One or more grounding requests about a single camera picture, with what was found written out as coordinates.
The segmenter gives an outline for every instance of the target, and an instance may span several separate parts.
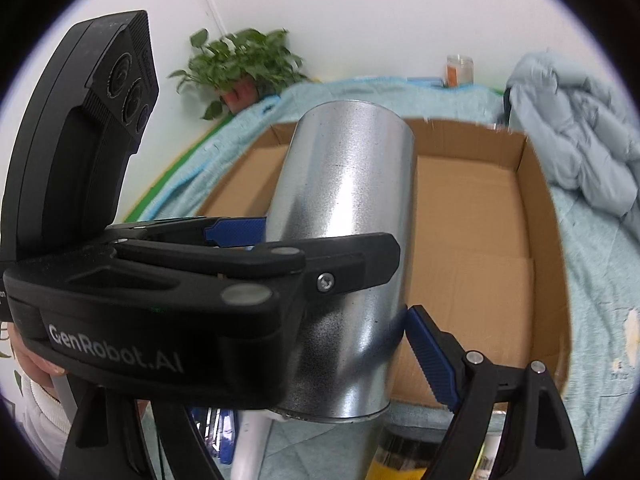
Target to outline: black camera module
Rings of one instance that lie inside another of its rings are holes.
[[[144,105],[142,110],[140,110],[140,115],[138,116],[138,122],[136,123],[136,131],[140,133],[144,130],[146,126],[146,122],[149,120],[149,105]]]
[[[120,58],[113,65],[111,73],[109,74],[109,83],[107,85],[107,94],[109,97],[116,97],[127,82],[129,76],[129,69],[131,68],[131,54],[128,52],[122,54]]]
[[[124,108],[122,109],[122,120],[125,124],[129,124],[131,119],[138,111],[140,101],[142,100],[142,81],[137,79],[135,83],[129,89],[127,98],[124,101]]]

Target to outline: person's hand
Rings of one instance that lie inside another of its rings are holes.
[[[34,354],[24,345],[15,325],[13,323],[7,323],[7,325],[11,346],[14,348],[15,357],[24,373],[56,397],[51,376],[63,376],[66,374],[66,370]]]

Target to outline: metal cylinder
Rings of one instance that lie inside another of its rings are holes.
[[[278,407],[315,422],[371,418],[389,404],[402,339],[405,259],[413,222],[414,134],[393,112],[360,101],[319,105],[299,121],[267,217],[266,240],[388,232],[401,263],[385,285],[311,304]],[[318,276],[330,290],[332,275]]]

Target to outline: plant pot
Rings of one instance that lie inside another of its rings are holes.
[[[258,91],[254,78],[250,75],[243,77],[234,84],[234,89],[231,92],[222,94],[220,97],[233,115],[241,112],[258,102]]]

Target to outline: orange label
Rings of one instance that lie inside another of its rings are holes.
[[[454,66],[447,66],[447,86],[458,86],[458,70]]]
[[[374,460],[371,462],[365,480],[420,480],[425,471],[427,471],[426,468],[398,471]]]

